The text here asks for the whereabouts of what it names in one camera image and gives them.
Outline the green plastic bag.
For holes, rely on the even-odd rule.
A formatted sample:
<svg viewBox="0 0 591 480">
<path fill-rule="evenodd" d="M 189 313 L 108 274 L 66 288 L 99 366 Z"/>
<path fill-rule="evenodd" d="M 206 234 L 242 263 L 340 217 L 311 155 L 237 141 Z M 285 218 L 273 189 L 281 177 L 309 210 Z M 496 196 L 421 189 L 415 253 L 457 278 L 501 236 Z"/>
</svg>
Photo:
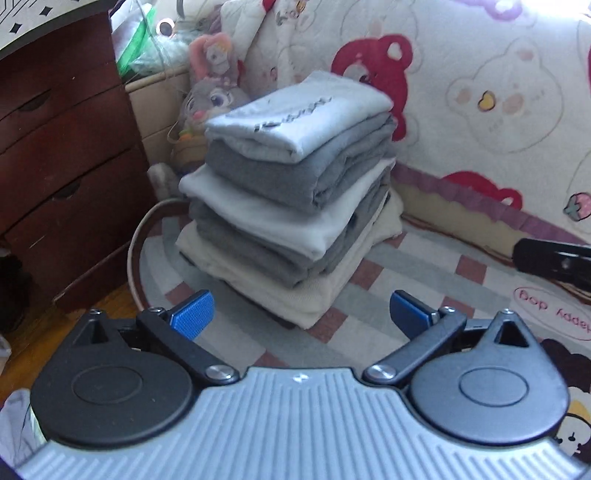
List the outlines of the green plastic bag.
<svg viewBox="0 0 591 480">
<path fill-rule="evenodd" d="M 118 1 L 109 12 L 116 69 L 133 81 L 188 61 L 191 41 L 204 34 L 195 21 L 178 14 L 162 17 L 160 1 Z"/>
</svg>

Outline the dark grey folded garment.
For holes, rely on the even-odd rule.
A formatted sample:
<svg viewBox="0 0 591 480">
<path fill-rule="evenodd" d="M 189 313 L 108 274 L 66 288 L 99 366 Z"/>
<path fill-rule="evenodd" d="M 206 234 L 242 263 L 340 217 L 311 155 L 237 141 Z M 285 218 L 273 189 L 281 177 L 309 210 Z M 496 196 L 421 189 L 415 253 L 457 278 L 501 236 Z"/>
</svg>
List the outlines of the dark grey folded garment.
<svg viewBox="0 0 591 480">
<path fill-rule="evenodd" d="M 389 189 L 390 184 L 385 180 L 375 182 L 370 187 L 369 193 L 353 212 L 344 231 L 318 261 L 312 261 L 287 247 L 238 230 L 199 200 L 190 203 L 189 216 L 197 222 L 197 232 L 201 239 L 221 248 L 230 257 L 252 266 L 284 286 L 294 287 L 308 278 L 329 274 L 335 270 L 353 243 L 359 239 L 363 229 L 374 222 L 374 215 L 388 202 Z"/>
<path fill-rule="evenodd" d="M 397 121 L 383 113 L 342 131 L 297 164 L 246 158 L 212 141 L 205 164 L 236 186 L 304 213 L 322 210 L 392 155 Z"/>
</svg>

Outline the striped pink grey rug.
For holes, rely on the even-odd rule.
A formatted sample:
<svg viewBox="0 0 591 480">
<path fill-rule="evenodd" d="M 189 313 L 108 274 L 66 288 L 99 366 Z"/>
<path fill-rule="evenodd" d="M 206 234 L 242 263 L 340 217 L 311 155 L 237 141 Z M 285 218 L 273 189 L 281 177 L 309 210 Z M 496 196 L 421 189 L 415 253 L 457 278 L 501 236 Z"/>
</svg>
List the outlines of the striped pink grey rug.
<svg viewBox="0 0 591 480">
<path fill-rule="evenodd" d="M 471 318 L 517 312 L 563 375 L 573 398 L 557 441 L 570 456 L 590 458 L 590 309 L 556 285 L 517 272 L 454 239 L 413 226 L 378 244 L 331 308 L 311 328 L 273 316 L 193 266 L 176 241 L 190 223 L 182 205 L 160 208 L 142 225 L 132 250 L 130 284 L 141 307 L 169 308 L 199 290 L 211 292 L 214 320 L 198 344 L 238 369 L 252 365 L 356 369 L 406 342 L 389 312 L 402 289 L 431 307 Z"/>
</svg>

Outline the dark grey folded garment upper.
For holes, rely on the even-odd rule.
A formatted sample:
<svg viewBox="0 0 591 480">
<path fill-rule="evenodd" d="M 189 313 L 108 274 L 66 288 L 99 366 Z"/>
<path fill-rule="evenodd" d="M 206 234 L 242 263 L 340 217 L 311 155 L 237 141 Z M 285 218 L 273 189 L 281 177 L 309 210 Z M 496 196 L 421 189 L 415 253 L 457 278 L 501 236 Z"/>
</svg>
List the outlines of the dark grey folded garment upper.
<svg viewBox="0 0 591 480">
<path fill-rule="evenodd" d="M 246 158 L 212 141 L 205 164 L 236 186 L 304 213 L 322 210 L 392 155 L 397 121 L 383 113 L 342 131 L 297 164 Z"/>
</svg>

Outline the light grey sweatshirt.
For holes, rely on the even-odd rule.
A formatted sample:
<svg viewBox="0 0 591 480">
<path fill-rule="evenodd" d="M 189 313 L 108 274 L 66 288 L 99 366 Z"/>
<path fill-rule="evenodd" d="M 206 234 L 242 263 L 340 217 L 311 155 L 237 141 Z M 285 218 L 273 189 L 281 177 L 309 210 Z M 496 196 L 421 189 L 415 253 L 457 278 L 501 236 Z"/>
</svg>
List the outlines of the light grey sweatshirt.
<svg viewBox="0 0 591 480">
<path fill-rule="evenodd" d="M 393 101 L 367 84 L 325 71 L 206 122 L 220 141 L 256 161 L 295 164 L 342 131 L 388 113 Z"/>
</svg>

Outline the cream folded garment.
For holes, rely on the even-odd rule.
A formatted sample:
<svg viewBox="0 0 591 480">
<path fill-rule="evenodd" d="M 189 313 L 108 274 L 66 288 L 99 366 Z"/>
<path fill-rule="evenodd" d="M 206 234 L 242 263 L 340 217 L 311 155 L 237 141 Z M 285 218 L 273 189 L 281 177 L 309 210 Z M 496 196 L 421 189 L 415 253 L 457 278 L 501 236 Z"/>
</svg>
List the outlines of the cream folded garment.
<svg viewBox="0 0 591 480">
<path fill-rule="evenodd" d="M 394 189 L 380 187 L 362 208 L 349 232 L 315 266 L 297 267 L 273 253 L 240 239 L 231 227 L 218 226 L 221 244 L 201 238 L 196 221 L 181 230 L 176 246 L 202 272 L 228 284 L 273 315 L 298 327 L 314 326 L 331 308 L 346 283 L 376 244 L 402 233 L 403 202 Z"/>
</svg>

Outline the grey rabbit plush toy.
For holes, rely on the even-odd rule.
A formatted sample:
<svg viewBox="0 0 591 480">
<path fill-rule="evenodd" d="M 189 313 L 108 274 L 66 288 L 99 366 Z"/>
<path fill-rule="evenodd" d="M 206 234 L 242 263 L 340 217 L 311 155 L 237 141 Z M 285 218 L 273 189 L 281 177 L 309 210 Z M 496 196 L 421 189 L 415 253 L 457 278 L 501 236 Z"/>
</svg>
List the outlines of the grey rabbit plush toy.
<svg viewBox="0 0 591 480">
<path fill-rule="evenodd" d="M 171 157 L 147 171 L 159 201 L 180 198 L 180 178 L 204 163 L 206 122 L 249 103 L 249 96 L 238 85 L 238 60 L 228 34 L 205 34 L 193 40 L 188 61 L 190 89 L 167 132 Z"/>
</svg>

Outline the beige bed base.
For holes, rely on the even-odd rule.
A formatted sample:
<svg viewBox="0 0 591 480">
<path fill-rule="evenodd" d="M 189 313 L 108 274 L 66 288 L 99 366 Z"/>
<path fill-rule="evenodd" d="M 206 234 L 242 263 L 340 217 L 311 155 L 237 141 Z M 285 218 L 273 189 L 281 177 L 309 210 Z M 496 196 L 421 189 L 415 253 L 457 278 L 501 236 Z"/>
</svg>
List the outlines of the beige bed base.
<svg viewBox="0 0 591 480">
<path fill-rule="evenodd" d="M 536 216 L 441 179 L 394 176 L 404 214 L 417 226 L 471 244 L 505 262 L 524 238 L 580 244 L 582 240 Z"/>
</svg>

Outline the white folded garment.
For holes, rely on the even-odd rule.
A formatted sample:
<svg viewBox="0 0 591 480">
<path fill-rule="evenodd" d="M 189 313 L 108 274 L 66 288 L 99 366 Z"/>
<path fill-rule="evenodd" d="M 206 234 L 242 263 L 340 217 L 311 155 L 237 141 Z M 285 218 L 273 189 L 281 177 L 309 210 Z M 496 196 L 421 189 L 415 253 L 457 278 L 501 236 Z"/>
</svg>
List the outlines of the white folded garment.
<svg viewBox="0 0 591 480">
<path fill-rule="evenodd" d="M 345 230 L 370 187 L 389 174 L 394 164 L 394 158 L 380 160 L 335 202 L 311 214 L 249 193 L 208 166 L 181 178 L 179 190 L 204 202 L 239 230 L 317 261 Z"/>
</svg>

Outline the dark wooden drawer cabinet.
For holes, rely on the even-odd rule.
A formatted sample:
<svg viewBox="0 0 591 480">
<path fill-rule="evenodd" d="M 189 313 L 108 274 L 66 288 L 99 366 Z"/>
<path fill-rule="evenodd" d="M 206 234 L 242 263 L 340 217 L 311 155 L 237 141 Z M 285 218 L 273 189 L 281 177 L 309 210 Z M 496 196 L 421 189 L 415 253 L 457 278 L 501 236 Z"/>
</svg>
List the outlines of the dark wooden drawer cabinet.
<svg viewBox="0 0 591 480">
<path fill-rule="evenodd" d="M 1 5 L 1 243 L 59 308 L 126 279 L 154 204 L 107 1 Z"/>
</svg>

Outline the dark grey folded garment lower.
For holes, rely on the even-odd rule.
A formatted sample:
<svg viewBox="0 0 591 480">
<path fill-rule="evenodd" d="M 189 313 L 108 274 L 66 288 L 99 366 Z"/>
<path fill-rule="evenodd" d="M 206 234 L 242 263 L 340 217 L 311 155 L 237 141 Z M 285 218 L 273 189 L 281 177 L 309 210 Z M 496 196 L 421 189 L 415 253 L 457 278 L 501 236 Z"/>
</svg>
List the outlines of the dark grey folded garment lower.
<svg viewBox="0 0 591 480">
<path fill-rule="evenodd" d="M 238 230 L 199 200 L 190 203 L 189 216 L 197 222 L 197 232 L 201 239 L 221 248 L 230 257 L 252 266 L 284 286 L 294 287 L 308 278 L 329 274 L 335 270 L 353 243 L 359 239 L 363 229 L 374 222 L 374 215 L 388 202 L 389 189 L 390 184 L 385 180 L 375 182 L 370 187 L 369 193 L 353 212 L 344 231 L 318 261 L 312 261 L 287 247 Z"/>
</svg>

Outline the cartoon bear bed sheet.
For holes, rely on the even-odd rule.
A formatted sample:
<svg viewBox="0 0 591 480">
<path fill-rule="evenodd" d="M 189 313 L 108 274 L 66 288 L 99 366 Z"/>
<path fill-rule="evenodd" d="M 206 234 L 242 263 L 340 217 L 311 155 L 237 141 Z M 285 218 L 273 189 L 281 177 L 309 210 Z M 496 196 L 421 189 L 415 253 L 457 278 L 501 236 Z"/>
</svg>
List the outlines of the cartoon bear bed sheet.
<svg viewBox="0 0 591 480">
<path fill-rule="evenodd" d="M 242 84 L 263 96 L 326 70 L 393 101 L 412 172 L 472 189 L 499 218 L 590 238 L 586 1 L 228 1 Z"/>
</svg>

